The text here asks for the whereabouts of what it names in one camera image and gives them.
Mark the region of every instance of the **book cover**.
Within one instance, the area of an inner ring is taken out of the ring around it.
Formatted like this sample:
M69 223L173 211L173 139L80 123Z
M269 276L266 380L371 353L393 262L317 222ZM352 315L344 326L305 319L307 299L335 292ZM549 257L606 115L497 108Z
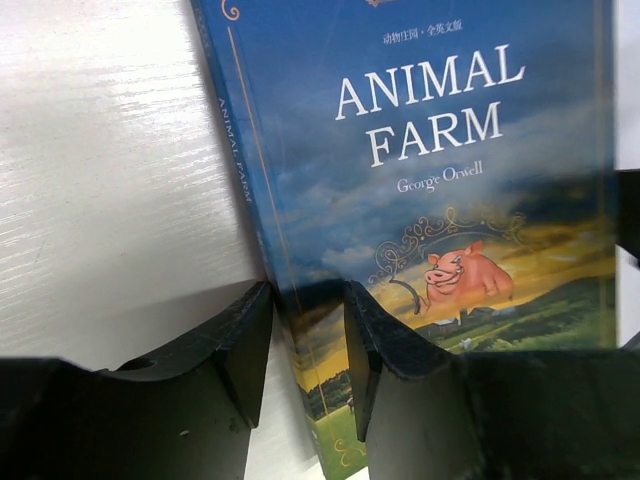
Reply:
M329 479L362 282L452 352L616 345L612 2L192 0Z

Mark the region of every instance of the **cloud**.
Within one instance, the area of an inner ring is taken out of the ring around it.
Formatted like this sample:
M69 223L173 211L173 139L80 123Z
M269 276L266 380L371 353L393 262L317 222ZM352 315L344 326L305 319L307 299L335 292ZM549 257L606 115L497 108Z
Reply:
M364 261L370 262L375 254L375 250L367 245L351 247L343 251L327 250L322 256L322 261L335 268L349 268L354 264Z

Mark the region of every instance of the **pink pig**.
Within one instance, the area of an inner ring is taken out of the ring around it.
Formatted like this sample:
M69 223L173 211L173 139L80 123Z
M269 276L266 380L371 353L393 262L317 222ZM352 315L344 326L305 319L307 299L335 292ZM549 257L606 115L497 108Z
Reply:
M427 298L420 297L420 313L432 306L465 308L486 300L511 299L513 280L507 272L482 255L484 245L478 240L464 250L454 250L440 257L429 255L432 270L424 274Z

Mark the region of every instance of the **decorative scroll ornament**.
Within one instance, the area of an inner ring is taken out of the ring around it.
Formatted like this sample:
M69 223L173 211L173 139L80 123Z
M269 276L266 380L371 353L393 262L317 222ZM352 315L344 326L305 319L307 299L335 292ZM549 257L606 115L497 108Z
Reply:
M222 13L233 22L240 18L240 10L238 10L238 7L231 7L227 10L227 0L222 0Z
M474 207L465 216L448 207L442 218L420 217L405 228L400 244L386 241L378 246L375 259L379 270L369 277L369 284L384 280L401 283L395 281L395 276L407 265L422 263L429 247L457 235L488 235L525 246L521 236L524 225L523 214L504 215L498 208L486 205Z
M343 467L350 467L351 466L351 462L349 461L349 455L360 455L361 457L366 456L366 453L364 450L357 448L357 447L346 447L344 446L344 438L339 438L335 441L335 443L333 444L333 449L338 452L341 453L342 456L340 457L340 465L342 465Z
M394 2L395 0L365 0L369 5L377 7L381 3Z

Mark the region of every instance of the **author name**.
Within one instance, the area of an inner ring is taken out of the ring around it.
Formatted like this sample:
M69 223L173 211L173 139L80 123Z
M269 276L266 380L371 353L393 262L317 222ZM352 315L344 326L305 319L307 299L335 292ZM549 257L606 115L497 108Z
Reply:
M423 180L411 181L408 178L401 178L398 181L398 191L400 193L412 192L414 190L426 190L427 193L433 193L436 191L438 185L443 183L453 182L466 177L473 177L475 175L482 175L484 170L482 169L482 160L476 160L473 162L473 166L463 169L457 169L454 167L445 168L440 175L432 175L429 178Z

